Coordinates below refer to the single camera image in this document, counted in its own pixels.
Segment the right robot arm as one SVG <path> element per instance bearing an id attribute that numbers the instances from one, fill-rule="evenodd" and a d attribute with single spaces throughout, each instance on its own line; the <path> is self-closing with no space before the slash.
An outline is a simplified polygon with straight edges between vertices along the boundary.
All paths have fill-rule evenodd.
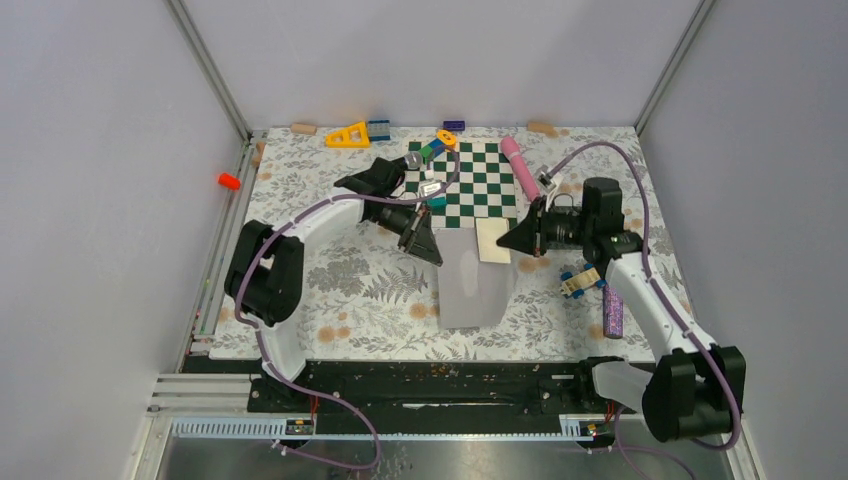
<path id="1" fill-rule="evenodd" d="M 509 250 L 541 257 L 550 250 L 580 249 L 602 282 L 629 309 L 653 352 L 648 372 L 617 357 L 581 364 L 573 386 L 575 402 L 597 412 L 611 400 L 643 415 L 660 442 L 741 433 L 745 358 L 722 347 L 674 299 L 647 242 L 624 227 L 618 181 L 593 177 L 583 184 L 577 207 L 548 206 L 537 198 L 525 218 L 497 240 Z"/>

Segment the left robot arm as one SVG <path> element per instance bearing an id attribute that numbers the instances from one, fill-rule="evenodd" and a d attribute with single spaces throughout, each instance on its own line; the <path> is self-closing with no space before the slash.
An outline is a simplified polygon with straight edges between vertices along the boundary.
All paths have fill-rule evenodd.
<path id="1" fill-rule="evenodd" d="M 275 380 L 272 398 L 285 410 L 301 409 L 310 397 L 308 381 L 299 377 L 306 357 L 296 326 L 310 254 L 344 230 L 371 222 L 396 234 L 402 253 L 442 265 L 428 199 L 393 195 L 407 172 L 422 165 L 418 152 L 394 160 L 378 157 L 368 169 L 337 180 L 327 197 L 282 225 L 251 220 L 242 227 L 224 292 L 234 301 L 235 319 L 253 329 L 262 369 Z"/>

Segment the floral table cloth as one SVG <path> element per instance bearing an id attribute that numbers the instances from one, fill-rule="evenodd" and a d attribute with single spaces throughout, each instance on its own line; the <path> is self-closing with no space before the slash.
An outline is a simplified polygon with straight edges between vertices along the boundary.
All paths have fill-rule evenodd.
<path id="1" fill-rule="evenodd" d="M 324 197 L 340 177 L 369 166 L 376 157 L 396 158 L 412 141 L 433 138 L 432 127 L 394 128 L 391 139 L 366 150 L 329 149 L 323 134 L 271 129 L 259 163 L 246 216 L 279 225 Z M 468 141 L 512 136 L 531 170 L 559 165 L 562 202 L 578 201 L 583 181 L 618 180 L 624 193 L 626 228 L 646 233 L 655 262 L 672 294 L 689 301 L 673 244 L 648 168 L 631 127 L 568 127 L 557 137 L 523 127 L 470 127 Z M 577 300 L 559 292 L 564 270 L 581 266 L 573 251 L 542 258 L 515 255 L 517 282 L 506 314 L 489 328 L 442 330 L 433 265 L 401 253 L 394 234 L 370 222 L 325 243 L 307 260 L 297 323 L 299 344 L 316 360 L 389 361 L 577 361 L 616 355 L 649 361 L 652 352 L 632 317 L 624 336 L 603 335 L 602 298 L 589 291 Z"/>

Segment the teal cube block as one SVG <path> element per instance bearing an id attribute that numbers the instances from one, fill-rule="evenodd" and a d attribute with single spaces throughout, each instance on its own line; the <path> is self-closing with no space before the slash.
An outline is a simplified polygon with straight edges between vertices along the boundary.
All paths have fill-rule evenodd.
<path id="1" fill-rule="evenodd" d="M 445 207 L 447 205 L 447 198 L 445 195 L 439 195 L 427 200 L 427 205 L 430 210 L 432 210 L 435 214 L 440 214 L 445 211 Z"/>

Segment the beige toy car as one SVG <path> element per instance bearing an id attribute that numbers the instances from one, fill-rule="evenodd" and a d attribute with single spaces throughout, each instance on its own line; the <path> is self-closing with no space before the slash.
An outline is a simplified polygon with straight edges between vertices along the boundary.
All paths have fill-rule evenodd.
<path id="1" fill-rule="evenodd" d="M 563 272 L 560 281 L 560 292 L 565 298 L 580 298 L 587 290 L 603 289 L 607 285 L 593 264 L 585 264 L 579 272 Z"/>

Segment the green white chessboard mat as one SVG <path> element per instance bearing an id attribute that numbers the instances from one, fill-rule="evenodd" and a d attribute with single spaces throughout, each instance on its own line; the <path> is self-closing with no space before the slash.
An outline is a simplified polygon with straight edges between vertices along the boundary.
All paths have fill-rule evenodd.
<path id="1" fill-rule="evenodd" d="M 433 206 L 433 228 L 473 228 L 477 218 L 504 218 L 515 226 L 524 209 L 524 197 L 511 165 L 494 141 L 458 142 L 460 171 L 447 189 L 444 205 Z M 454 171 L 454 161 L 439 153 L 429 161 L 430 169 L 409 170 L 395 195 L 418 198 L 421 184 L 444 183 Z"/>

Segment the black toy microphone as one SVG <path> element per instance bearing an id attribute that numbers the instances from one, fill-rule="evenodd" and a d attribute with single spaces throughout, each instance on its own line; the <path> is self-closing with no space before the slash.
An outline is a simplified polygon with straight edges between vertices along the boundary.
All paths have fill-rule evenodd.
<path id="1" fill-rule="evenodd" d="M 405 171 L 419 171 L 424 165 L 424 157 L 420 151 L 409 151 L 396 160 Z"/>

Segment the wooden cylinder block right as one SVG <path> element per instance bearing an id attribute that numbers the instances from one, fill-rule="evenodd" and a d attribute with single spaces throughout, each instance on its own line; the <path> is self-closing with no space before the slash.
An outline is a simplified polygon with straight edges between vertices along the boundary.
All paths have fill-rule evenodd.
<path id="1" fill-rule="evenodd" d="M 546 136 L 549 136 L 549 137 L 557 137 L 558 136 L 557 129 L 553 125 L 548 124 L 548 123 L 529 121 L 526 124 L 526 128 L 529 132 L 539 133 L 539 134 L 543 134 L 543 135 L 546 135 Z"/>

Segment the wooden cylinder block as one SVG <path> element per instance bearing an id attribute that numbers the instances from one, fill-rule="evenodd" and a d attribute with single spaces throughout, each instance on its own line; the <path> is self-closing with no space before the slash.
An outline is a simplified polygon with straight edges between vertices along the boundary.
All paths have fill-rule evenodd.
<path id="1" fill-rule="evenodd" d="M 292 123 L 290 125 L 290 131 L 297 135 L 315 136 L 317 134 L 317 129 L 317 126 L 311 124 Z"/>
<path id="2" fill-rule="evenodd" d="M 526 124 L 526 128 L 529 132 L 539 133 L 539 134 L 543 134 L 543 135 L 546 135 L 546 136 L 549 136 L 549 137 L 557 137 L 558 136 L 557 129 L 553 125 L 548 124 L 548 123 L 529 121 Z"/>

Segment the blue lego brick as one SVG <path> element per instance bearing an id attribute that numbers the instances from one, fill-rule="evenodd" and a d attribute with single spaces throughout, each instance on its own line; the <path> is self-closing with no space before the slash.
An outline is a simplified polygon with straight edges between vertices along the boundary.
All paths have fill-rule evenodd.
<path id="1" fill-rule="evenodd" d="M 366 122 L 366 133 L 371 142 L 389 141 L 391 139 L 390 121 L 369 120 Z"/>

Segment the purple glitter microphone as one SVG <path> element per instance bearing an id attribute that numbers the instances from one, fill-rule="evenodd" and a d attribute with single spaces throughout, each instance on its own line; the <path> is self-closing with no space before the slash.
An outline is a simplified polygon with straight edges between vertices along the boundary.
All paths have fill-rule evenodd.
<path id="1" fill-rule="evenodd" d="M 602 288 L 602 328 L 606 338 L 617 340 L 624 336 L 624 301 L 610 285 Z"/>

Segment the yellow triangle toy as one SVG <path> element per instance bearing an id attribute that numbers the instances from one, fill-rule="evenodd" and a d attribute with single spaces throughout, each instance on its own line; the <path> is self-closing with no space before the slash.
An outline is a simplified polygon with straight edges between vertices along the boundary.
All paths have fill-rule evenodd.
<path id="1" fill-rule="evenodd" d="M 333 131 L 325 136 L 328 148 L 368 148 L 371 142 L 364 121 Z"/>

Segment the purple lego brick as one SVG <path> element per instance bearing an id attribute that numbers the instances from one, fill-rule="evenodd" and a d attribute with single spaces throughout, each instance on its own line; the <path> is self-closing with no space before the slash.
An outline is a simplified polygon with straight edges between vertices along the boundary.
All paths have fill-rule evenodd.
<path id="1" fill-rule="evenodd" d="M 442 128 L 449 132 L 462 132 L 466 129 L 466 123 L 463 120 L 444 120 Z"/>

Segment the wooden cylinder block left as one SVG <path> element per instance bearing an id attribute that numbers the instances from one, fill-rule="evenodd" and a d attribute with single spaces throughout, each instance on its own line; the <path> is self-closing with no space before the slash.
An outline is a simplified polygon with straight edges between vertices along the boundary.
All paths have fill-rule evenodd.
<path id="1" fill-rule="evenodd" d="M 317 134 L 317 129 L 317 126 L 311 124 L 292 123 L 290 125 L 290 131 L 297 135 L 315 136 Z"/>

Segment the orange cap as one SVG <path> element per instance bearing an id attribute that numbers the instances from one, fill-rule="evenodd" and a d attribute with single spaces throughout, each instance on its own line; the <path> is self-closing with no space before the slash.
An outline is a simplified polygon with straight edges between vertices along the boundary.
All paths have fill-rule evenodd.
<path id="1" fill-rule="evenodd" d="M 217 183 L 231 191 L 238 191 L 241 188 L 242 182 L 236 176 L 223 172 L 217 178 Z"/>

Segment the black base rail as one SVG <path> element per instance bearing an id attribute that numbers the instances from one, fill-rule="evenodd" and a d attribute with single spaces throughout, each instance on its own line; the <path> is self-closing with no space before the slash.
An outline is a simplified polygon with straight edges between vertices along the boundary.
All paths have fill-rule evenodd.
<path id="1" fill-rule="evenodd" d="M 273 380 L 257 360 L 189 359 L 189 374 L 245 374 L 250 413 L 304 413 L 323 435 L 554 434 L 562 415 L 595 422 L 613 411 L 589 393 L 578 363 L 310 361 L 296 384 Z"/>

